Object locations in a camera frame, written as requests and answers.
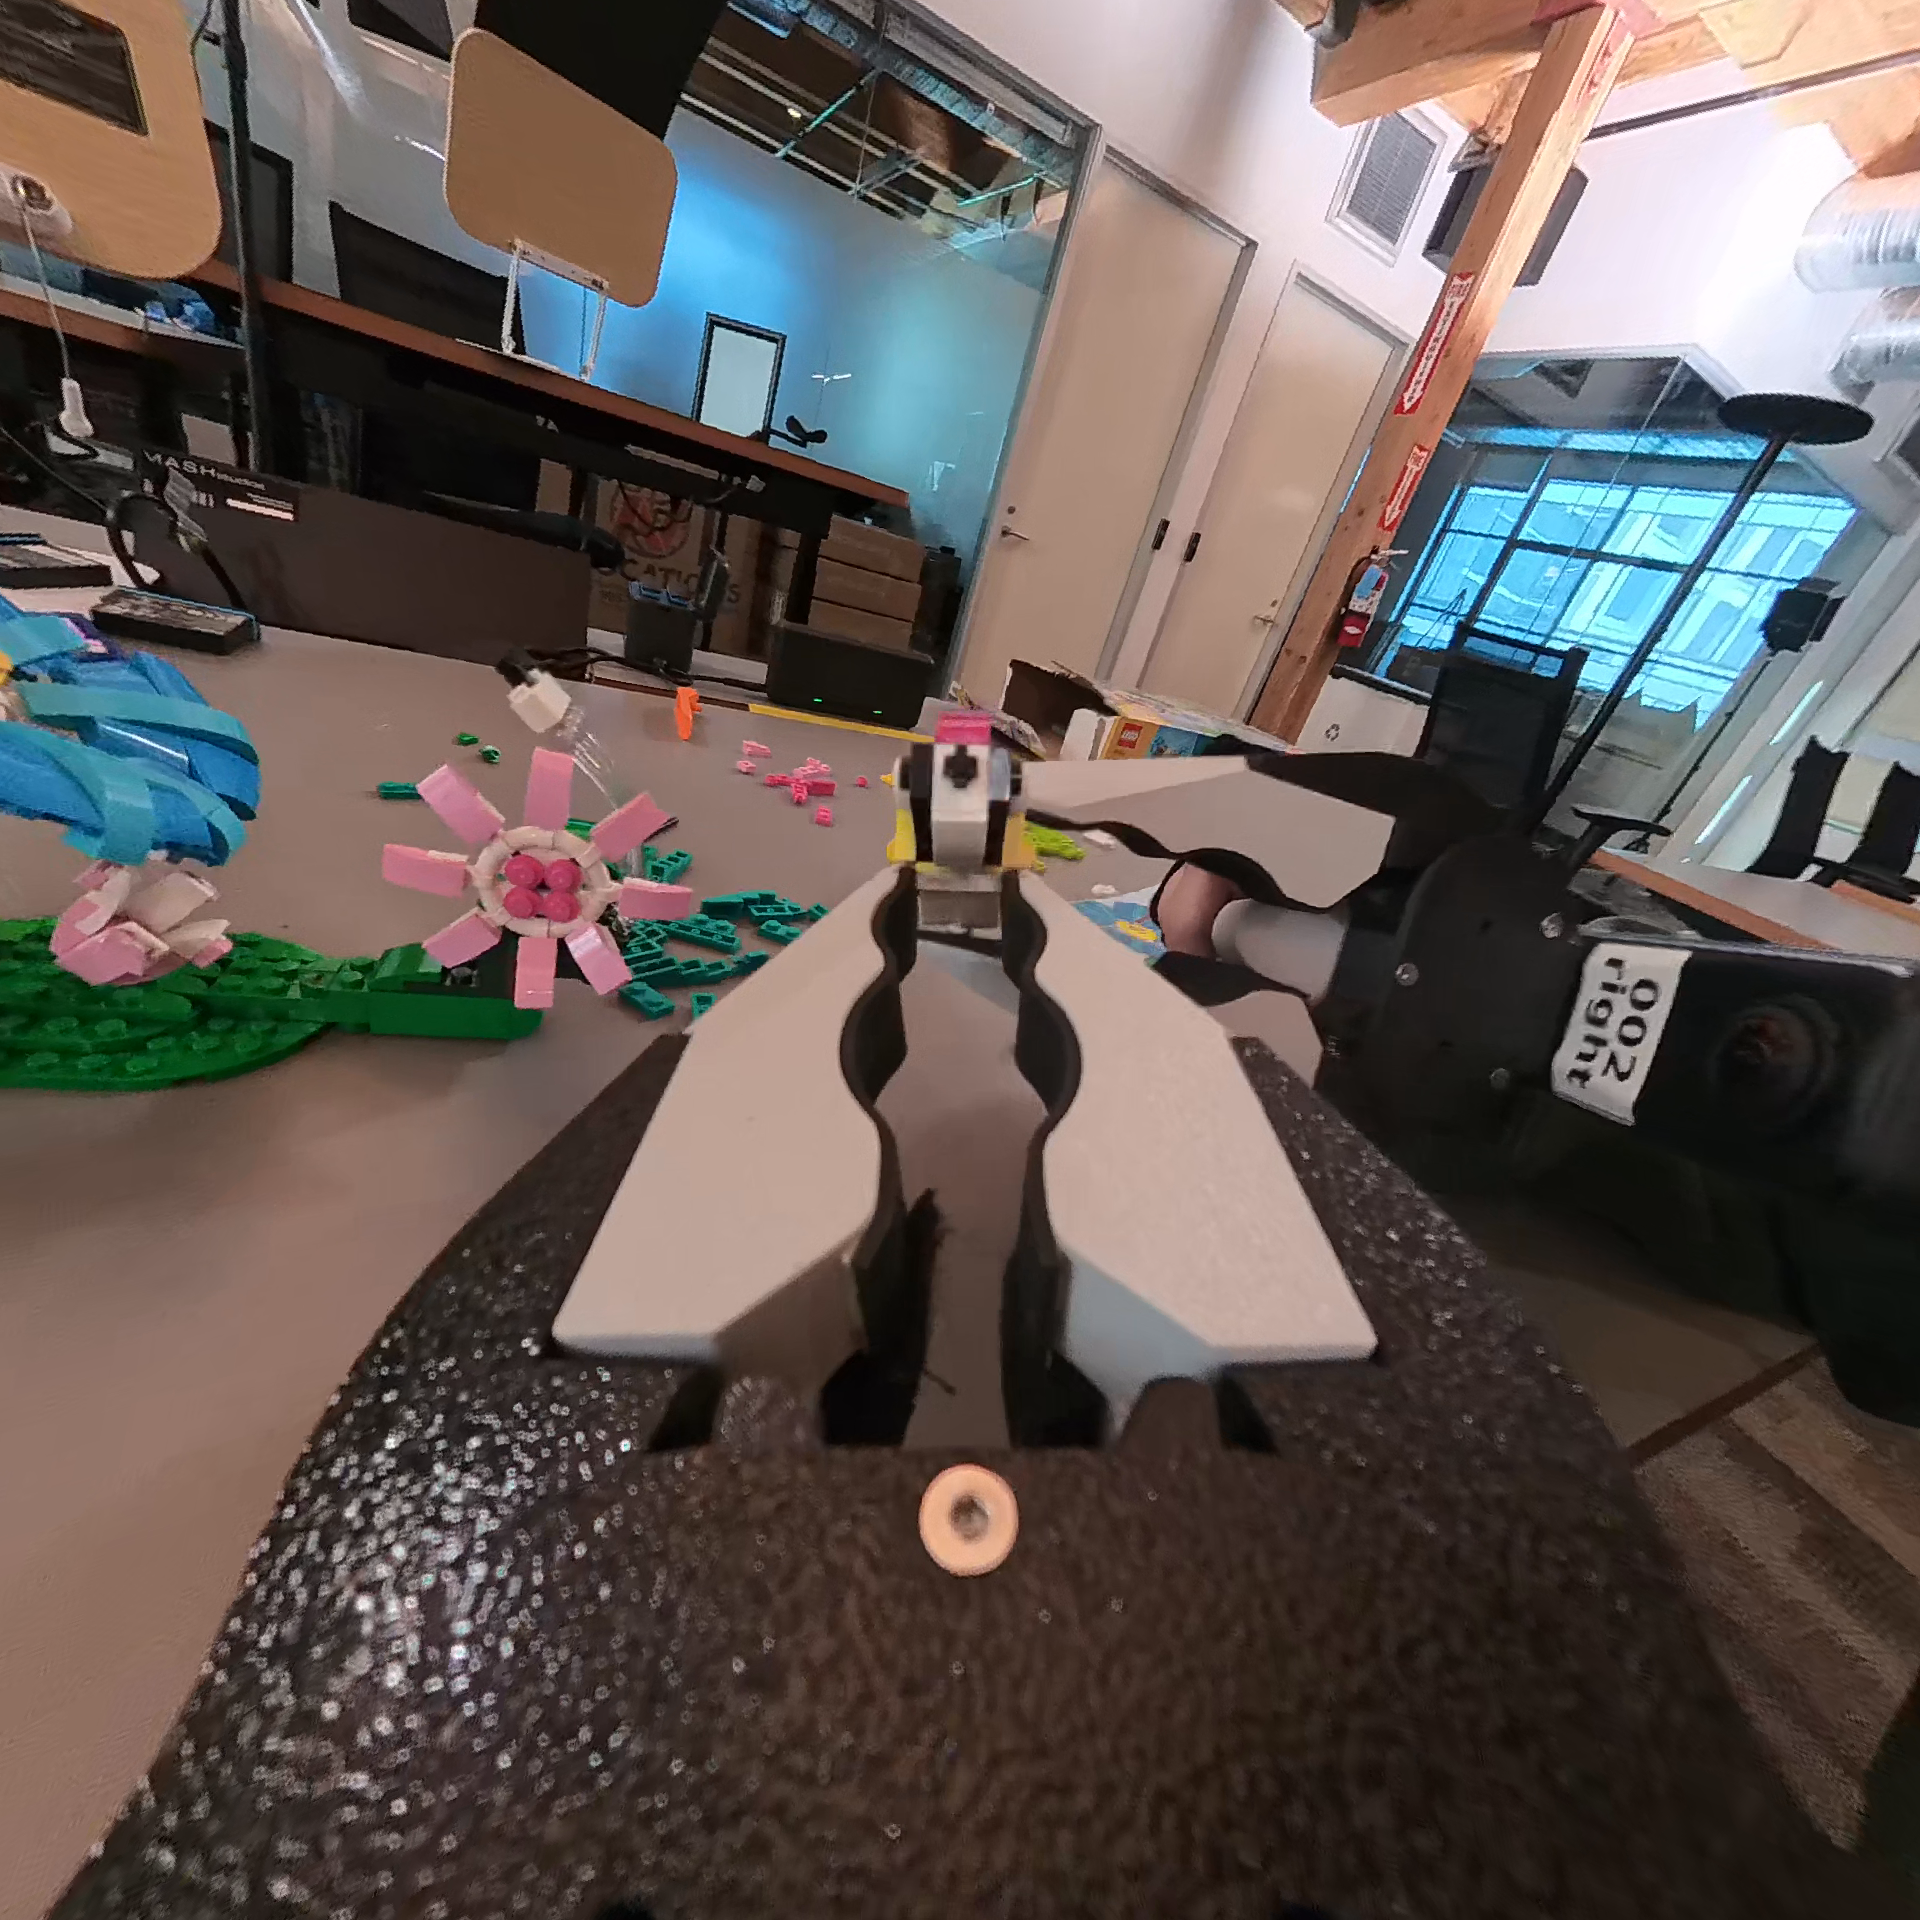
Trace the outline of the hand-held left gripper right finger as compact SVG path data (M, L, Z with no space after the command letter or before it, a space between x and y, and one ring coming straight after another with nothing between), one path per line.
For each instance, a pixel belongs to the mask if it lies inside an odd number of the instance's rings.
M1145 1387L1368 1362L1374 1330L1227 1029L1038 879L1001 884L1041 1101L1001 1283L1012 1438L1108 1438Z

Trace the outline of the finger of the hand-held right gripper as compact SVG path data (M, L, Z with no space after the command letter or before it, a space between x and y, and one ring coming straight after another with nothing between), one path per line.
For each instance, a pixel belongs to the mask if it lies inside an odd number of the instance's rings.
M1380 875L1395 803L1425 778L1384 751L1041 759L1038 816L1226 878L1260 904L1331 910Z

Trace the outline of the small lego bird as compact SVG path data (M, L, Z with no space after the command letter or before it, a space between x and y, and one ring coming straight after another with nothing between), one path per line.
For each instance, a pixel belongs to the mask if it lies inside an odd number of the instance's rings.
M1001 884L1040 869L1023 803L1022 757L993 716L952 708L892 772L893 834L885 859L904 869L924 938L969 947L1001 934Z

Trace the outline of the colourful lego set box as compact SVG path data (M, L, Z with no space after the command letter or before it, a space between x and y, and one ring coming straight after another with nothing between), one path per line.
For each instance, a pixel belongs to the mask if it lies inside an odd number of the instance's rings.
M1203 757L1288 753L1286 739L1237 724L1215 725L1201 716L1115 714L1098 735L1099 759Z

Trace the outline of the pile of teal lego pieces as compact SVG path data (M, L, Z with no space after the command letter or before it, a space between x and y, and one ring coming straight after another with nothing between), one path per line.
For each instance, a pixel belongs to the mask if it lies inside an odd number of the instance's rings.
M646 1022L677 1014L697 1019L828 911L824 901L791 899L770 888L694 898L677 917L616 905L604 925L627 980L613 997Z

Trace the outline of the pink lego flower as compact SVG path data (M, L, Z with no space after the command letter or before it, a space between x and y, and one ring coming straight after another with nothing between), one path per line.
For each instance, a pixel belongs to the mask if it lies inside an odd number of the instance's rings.
M443 764L417 781L417 793L457 848L389 841L379 854L383 882L457 905L422 946L439 967L511 947L511 1006L519 1012L551 1008L563 959L597 995L632 981L611 917L681 922L695 911L687 886L629 868L629 855L666 821L659 805L642 793L571 827L578 774L570 751L536 747L519 816L509 819Z

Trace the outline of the person's right hand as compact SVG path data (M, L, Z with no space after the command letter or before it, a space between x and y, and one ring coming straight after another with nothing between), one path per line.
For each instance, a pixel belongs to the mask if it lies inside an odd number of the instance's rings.
M1189 862L1174 865L1154 898L1154 920L1166 954L1218 957L1214 928L1239 899L1246 899L1246 894L1227 875Z

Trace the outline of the open cardboard box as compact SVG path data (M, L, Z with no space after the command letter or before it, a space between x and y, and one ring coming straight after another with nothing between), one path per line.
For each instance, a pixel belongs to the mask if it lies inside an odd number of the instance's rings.
M1117 717L1087 675L1056 661L1014 658L1004 669L997 711L1041 757L1095 757L1101 731Z

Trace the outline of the white recycling bin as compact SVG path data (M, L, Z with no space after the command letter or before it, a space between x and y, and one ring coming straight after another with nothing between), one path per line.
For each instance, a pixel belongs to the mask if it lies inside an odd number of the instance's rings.
M1420 755L1427 733L1427 691L1348 665L1334 668L1325 691L1334 696L1331 716L1321 724L1328 749Z

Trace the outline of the black office chair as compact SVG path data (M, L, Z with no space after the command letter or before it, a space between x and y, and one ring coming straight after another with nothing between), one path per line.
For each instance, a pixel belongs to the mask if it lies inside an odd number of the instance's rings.
M1566 731L1584 646L1466 629L1439 649L1425 719L1412 751L1501 809L1546 790Z
M1847 761L1845 751L1817 738L1806 741L1789 765L1788 786L1764 848L1747 862L1746 873L1798 882L1811 872L1827 808Z

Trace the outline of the stack of cardboard boxes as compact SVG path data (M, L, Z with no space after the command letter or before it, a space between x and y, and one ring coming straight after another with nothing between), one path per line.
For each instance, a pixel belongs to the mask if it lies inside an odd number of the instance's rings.
M831 516L811 563L805 623L828 636L909 653L921 610L924 566L919 540L850 516Z

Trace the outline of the black cardboard box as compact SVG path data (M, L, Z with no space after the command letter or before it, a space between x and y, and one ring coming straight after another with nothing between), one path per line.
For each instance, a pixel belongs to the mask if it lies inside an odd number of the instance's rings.
M118 500L126 563L162 596L260 628L489 664L590 629L580 549L143 445Z

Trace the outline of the black keyboard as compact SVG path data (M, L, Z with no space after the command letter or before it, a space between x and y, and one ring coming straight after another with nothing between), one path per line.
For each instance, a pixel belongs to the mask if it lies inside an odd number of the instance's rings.
M231 658L262 638L257 620L244 610L140 588L109 588L86 617L100 633L119 642L171 646L212 658Z

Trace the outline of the wooden post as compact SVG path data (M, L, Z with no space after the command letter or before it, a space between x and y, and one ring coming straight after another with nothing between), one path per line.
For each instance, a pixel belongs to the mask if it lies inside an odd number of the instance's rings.
M1661 29L1655 10L1626 1L1325 4L1309 106L1342 130L1443 106L1466 120L1485 177L1251 705L1262 731L1296 741L1308 724L1356 563L1393 548L1631 42Z

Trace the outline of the green lego base plate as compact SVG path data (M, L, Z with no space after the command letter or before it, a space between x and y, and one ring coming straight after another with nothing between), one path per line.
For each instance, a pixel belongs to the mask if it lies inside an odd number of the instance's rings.
M445 972L416 941L329 956L241 932L209 967L93 986L56 964L53 928L2 923L4 1089L162 1092L273 1066L329 1029L516 1042L543 1017L514 1001L509 947Z

